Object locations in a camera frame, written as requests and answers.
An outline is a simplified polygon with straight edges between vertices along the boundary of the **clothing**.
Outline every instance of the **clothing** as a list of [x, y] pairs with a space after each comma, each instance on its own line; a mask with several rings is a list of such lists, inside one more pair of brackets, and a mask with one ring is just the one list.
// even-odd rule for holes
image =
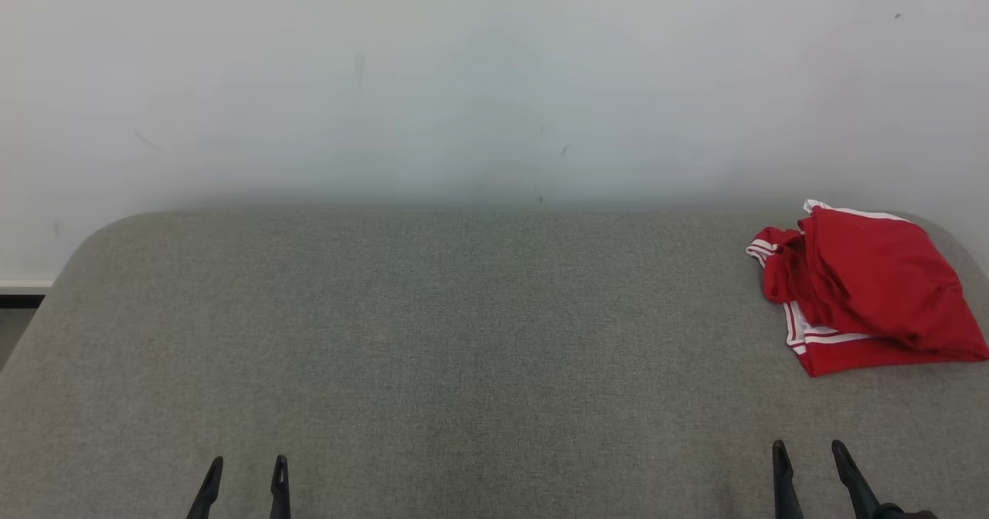
[[808, 200], [800, 230], [767, 227], [746, 252], [787, 312], [787, 345], [812, 377], [876, 365], [984, 361], [961, 283], [923, 228]]

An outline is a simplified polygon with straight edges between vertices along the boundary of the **gray floor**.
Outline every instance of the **gray floor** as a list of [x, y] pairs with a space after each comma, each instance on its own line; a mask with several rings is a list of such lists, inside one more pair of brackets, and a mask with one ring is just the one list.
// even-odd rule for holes
[[7, 357], [14, 351], [21, 334], [28, 329], [35, 312], [35, 308], [0, 309], [0, 368], [3, 368]]

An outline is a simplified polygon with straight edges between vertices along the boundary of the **gray fabric surface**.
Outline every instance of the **gray fabric surface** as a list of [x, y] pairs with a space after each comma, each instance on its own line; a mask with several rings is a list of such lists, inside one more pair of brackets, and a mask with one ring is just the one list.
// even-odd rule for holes
[[0, 308], [0, 370], [34, 315], [34, 308]]
[[[0, 371], [0, 516], [773, 516], [989, 509], [989, 368], [808, 378], [744, 254], [800, 213], [160, 213], [79, 249]], [[942, 229], [983, 328], [989, 282]]]

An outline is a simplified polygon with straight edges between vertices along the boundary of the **white wall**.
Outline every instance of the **white wall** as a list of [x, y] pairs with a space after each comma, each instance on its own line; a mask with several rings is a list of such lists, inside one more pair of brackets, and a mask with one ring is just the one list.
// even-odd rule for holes
[[813, 195], [989, 263], [987, 31], [989, 0], [0, 0], [0, 280], [237, 192]]

